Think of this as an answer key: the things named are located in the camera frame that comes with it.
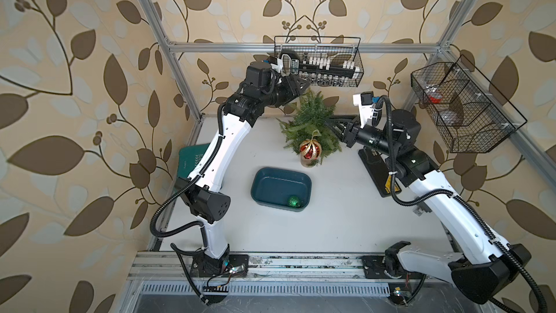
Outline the red gold striped ornament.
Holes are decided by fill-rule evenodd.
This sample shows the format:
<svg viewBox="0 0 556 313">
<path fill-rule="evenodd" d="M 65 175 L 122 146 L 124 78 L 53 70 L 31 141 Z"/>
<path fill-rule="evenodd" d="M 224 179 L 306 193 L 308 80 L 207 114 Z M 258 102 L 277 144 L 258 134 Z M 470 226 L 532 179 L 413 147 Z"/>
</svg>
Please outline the red gold striped ornament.
<svg viewBox="0 0 556 313">
<path fill-rule="evenodd" d="M 308 161 L 319 159 L 321 151 L 321 144 L 316 139 L 305 140 L 299 148 L 301 157 Z"/>
</svg>

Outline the green glitter ball ornament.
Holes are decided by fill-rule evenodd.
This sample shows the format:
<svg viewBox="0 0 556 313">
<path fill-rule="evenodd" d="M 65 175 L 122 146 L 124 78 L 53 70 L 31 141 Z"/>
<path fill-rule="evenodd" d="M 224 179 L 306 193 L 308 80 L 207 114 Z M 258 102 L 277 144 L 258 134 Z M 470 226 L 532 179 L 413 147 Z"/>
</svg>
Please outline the green glitter ball ornament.
<svg viewBox="0 0 556 313">
<path fill-rule="evenodd" d="M 288 199 L 288 206 L 291 208 L 302 207 L 301 199 L 298 196 L 290 196 Z"/>
</svg>

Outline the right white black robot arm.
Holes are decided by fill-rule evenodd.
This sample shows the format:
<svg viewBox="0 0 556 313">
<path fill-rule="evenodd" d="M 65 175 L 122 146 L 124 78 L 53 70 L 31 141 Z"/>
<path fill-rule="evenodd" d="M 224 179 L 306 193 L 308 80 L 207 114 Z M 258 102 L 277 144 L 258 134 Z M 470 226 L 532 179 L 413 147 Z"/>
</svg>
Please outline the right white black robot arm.
<svg viewBox="0 0 556 313">
<path fill-rule="evenodd" d="M 326 126 L 347 147 L 359 143 L 387 156 L 389 195 L 403 207 L 424 206 L 434 213 L 459 245 L 459 252 L 426 252 L 400 241 L 385 253 L 392 275 L 417 272 L 454 285 L 476 304 L 491 302 L 504 312 L 511 308 L 496 300 L 508 284 L 521 276 L 537 300 L 537 311 L 547 312 L 541 288 L 525 266 L 531 254 L 521 244 L 510 244 L 491 228 L 450 185 L 439 166 L 415 145 L 421 130 L 407 110 L 395 110 L 386 96 L 356 94 L 359 117 L 333 116 Z"/>
</svg>

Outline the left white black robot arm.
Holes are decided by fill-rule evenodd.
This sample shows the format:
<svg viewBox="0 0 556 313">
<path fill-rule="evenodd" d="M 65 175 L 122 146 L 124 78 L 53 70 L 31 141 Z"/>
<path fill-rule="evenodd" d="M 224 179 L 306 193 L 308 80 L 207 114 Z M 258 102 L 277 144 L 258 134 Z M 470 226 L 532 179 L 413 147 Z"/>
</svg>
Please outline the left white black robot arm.
<svg viewBox="0 0 556 313">
<path fill-rule="evenodd" d="M 195 284 L 185 264 L 185 257 L 196 261 L 208 278 L 244 273 L 246 260 L 230 259 L 230 245 L 224 234 L 222 219 L 230 208 L 231 198 L 221 193 L 222 182 L 242 140 L 249 134 L 267 107 L 279 108 L 301 97 L 310 81 L 297 75 L 282 75 L 278 65 L 253 62 L 246 69 L 246 78 L 236 92 L 221 103 L 217 110 L 217 132 L 201 161 L 193 168 L 184 183 L 153 214 L 150 232 L 164 239 L 195 226 L 199 227 L 203 246 L 196 251 L 185 251 L 175 243 L 170 247 L 178 256 L 180 266 L 190 287 L 204 303 L 210 301 Z M 173 230 L 160 230 L 159 217 L 176 199 L 184 198 L 195 220 Z"/>
</svg>

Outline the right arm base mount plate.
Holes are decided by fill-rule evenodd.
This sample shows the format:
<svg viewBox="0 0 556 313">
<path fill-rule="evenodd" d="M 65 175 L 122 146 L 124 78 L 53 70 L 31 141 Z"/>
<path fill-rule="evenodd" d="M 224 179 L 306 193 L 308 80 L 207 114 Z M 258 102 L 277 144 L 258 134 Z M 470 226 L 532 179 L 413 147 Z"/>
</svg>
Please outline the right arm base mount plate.
<svg viewBox="0 0 556 313">
<path fill-rule="evenodd" d="M 423 274 L 408 272 L 401 267 L 398 260 L 386 255 L 367 255 L 361 257 L 366 279 L 418 280 Z"/>
</svg>

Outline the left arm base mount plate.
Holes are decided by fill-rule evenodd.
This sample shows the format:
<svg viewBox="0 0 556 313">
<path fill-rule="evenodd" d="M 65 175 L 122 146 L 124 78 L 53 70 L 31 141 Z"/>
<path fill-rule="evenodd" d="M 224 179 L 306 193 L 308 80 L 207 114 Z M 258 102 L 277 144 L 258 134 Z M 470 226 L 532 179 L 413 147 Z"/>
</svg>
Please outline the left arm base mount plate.
<svg viewBox="0 0 556 313">
<path fill-rule="evenodd" d="M 225 254 L 220 259 L 213 259 L 202 253 L 194 256 L 191 265 L 193 276 L 211 278 L 217 275 L 229 275 L 229 271 L 238 267 L 235 275 L 245 277 L 248 273 L 249 256 L 247 254 Z"/>
</svg>

